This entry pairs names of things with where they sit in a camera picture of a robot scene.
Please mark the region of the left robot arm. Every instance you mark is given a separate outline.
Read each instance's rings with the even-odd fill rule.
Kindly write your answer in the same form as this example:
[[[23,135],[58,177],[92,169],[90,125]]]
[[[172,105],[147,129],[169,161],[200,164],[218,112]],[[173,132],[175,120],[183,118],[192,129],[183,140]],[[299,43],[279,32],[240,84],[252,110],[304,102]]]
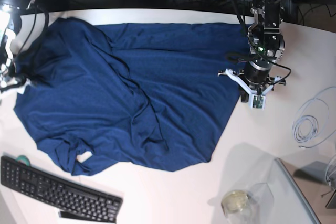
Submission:
[[[239,13],[237,0],[231,0],[238,21],[247,38],[250,50],[243,55],[238,52],[229,52],[227,61],[244,67],[238,71],[225,69],[220,76],[228,76],[239,85],[240,99],[252,109],[264,109],[266,95],[275,85],[286,85],[284,77],[269,75],[273,66],[278,63],[284,54],[285,41],[280,31],[283,6],[281,0],[252,0],[250,12],[254,21],[246,25]]]

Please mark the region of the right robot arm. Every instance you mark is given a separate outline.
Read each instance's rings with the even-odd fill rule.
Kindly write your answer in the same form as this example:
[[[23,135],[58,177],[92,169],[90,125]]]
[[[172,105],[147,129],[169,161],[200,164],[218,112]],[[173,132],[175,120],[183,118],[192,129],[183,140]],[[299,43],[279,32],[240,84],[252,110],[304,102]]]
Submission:
[[[21,15],[35,0],[1,0],[1,94],[29,83],[24,74],[18,74],[16,62],[26,45],[18,52],[12,51],[12,43],[22,28]]]

